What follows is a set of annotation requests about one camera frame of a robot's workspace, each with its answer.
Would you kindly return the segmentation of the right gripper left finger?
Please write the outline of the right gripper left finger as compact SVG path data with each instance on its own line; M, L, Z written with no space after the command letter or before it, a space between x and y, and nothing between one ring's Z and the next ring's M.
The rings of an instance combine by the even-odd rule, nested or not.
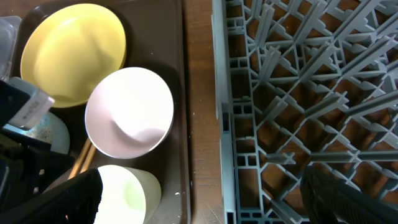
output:
M103 182L98 169L90 169L32 200L1 214L1 224L87 223L95 220Z

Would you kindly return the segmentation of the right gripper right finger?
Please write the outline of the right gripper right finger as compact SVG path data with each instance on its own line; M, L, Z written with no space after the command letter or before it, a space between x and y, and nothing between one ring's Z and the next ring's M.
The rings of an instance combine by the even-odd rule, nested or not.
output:
M300 183L310 223L397 223L397 210L318 169L304 169Z

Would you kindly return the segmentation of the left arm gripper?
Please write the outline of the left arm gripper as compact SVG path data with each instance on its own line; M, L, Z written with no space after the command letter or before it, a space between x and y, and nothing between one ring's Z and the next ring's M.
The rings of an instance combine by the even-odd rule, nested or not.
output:
M1 211L41 194L72 168L75 159L53 152L50 144L11 131L1 131Z

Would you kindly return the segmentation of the light blue bowl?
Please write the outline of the light blue bowl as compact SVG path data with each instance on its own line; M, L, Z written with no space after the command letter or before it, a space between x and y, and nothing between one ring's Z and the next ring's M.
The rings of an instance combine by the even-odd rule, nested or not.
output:
M49 109L55 100L43 90L19 78L12 77L10 86L27 93L30 97L4 129L50 144L50 150L68 154L70 135L65 123Z

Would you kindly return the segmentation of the pale green cup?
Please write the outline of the pale green cup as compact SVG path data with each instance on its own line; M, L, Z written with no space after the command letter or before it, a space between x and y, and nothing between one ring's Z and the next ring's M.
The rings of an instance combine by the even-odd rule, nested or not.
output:
M106 165L98 168L103 183L95 224L145 224L161 199L161 187L150 172Z

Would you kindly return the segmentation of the pink bowl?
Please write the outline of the pink bowl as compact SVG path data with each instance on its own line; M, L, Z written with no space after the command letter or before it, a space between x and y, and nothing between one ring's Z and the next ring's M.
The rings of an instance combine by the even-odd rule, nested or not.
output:
M166 82L141 67L120 69L103 79L86 104L85 128L103 154L133 159L154 150L169 134L174 100Z

